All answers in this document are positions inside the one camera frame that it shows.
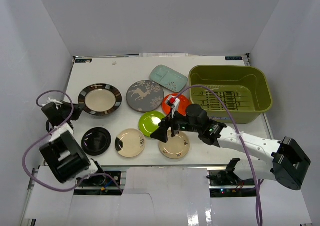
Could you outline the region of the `brown striped rim plate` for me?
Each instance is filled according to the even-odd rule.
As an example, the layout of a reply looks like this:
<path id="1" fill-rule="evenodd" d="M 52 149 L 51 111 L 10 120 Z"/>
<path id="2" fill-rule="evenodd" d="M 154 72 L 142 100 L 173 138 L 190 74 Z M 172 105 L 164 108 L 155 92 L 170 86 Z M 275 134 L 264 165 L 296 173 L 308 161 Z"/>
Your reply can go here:
<path id="1" fill-rule="evenodd" d="M 96 83 L 82 89 L 78 103 L 83 110 L 93 116 L 106 116 L 116 111 L 122 104 L 122 94 L 111 84 Z"/>

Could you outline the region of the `grey reindeer plate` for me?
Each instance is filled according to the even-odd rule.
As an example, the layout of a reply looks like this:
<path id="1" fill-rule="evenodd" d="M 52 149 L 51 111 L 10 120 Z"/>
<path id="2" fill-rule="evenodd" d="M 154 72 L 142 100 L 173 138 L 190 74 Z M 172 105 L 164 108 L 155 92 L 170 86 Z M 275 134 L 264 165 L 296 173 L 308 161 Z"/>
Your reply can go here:
<path id="1" fill-rule="evenodd" d="M 152 80 L 140 80 L 133 83 L 127 90 L 128 105 L 138 112 L 156 110 L 165 97 L 162 86 Z"/>

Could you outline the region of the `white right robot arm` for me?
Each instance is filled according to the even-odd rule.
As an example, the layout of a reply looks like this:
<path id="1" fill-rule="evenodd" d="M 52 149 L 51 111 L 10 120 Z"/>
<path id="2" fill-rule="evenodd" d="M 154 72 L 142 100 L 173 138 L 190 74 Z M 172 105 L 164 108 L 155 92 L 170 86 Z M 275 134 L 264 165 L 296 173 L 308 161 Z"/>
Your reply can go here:
<path id="1" fill-rule="evenodd" d="M 300 190 L 311 164 L 295 139 L 265 139 L 236 132 L 230 126 L 209 118 L 206 110 L 198 104 L 187 106 L 185 115 L 172 110 L 161 120 L 151 138 L 166 143 L 168 137 L 175 137 L 182 131 L 197 133 L 207 145 L 248 153 L 259 159 L 258 164 L 246 166 L 239 158 L 234 158 L 221 176 L 214 177 L 214 180 L 226 179 L 231 185 L 238 185 L 243 179 L 259 178 L 275 180 L 286 188 Z"/>

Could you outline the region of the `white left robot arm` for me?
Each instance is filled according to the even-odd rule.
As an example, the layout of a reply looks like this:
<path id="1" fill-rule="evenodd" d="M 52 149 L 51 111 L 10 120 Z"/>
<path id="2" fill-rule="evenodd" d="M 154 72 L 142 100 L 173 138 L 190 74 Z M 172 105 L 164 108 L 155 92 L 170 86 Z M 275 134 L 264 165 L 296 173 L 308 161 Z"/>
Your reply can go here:
<path id="1" fill-rule="evenodd" d="M 72 105 L 65 101 L 50 100 L 42 105 L 42 112 L 48 118 L 47 124 L 55 130 L 49 141 L 39 148 L 53 175 L 60 183 L 73 178 L 87 177 L 94 185 L 101 185 L 106 173 L 97 161 L 89 159 L 74 138 L 72 121 L 79 119 L 84 104 Z"/>

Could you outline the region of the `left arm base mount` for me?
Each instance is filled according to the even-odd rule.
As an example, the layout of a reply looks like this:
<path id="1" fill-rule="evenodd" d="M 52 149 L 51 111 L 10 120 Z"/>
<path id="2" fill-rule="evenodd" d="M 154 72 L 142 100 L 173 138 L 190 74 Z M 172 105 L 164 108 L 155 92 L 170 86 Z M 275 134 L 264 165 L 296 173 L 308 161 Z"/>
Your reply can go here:
<path id="1" fill-rule="evenodd" d="M 105 175 L 85 179 L 74 190 L 74 195 L 85 196 L 121 196 L 123 187 L 121 186 L 121 171 L 104 171 L 112 179 Z"/>

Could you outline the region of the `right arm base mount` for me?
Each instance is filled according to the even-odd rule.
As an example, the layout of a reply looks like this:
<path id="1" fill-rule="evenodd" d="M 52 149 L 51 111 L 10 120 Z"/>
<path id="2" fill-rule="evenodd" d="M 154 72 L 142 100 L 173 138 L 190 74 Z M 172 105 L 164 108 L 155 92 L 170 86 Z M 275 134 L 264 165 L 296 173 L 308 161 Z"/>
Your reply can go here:
<path id="1" fill-rule="evenodd" d="M 233 158 L 225 169 L 209 170 L 207 179 L 210 185 L 211 198 L 223 197 L 256 197 L 253 179 L 242 180 L 235 174 L 239 158 Z"/>

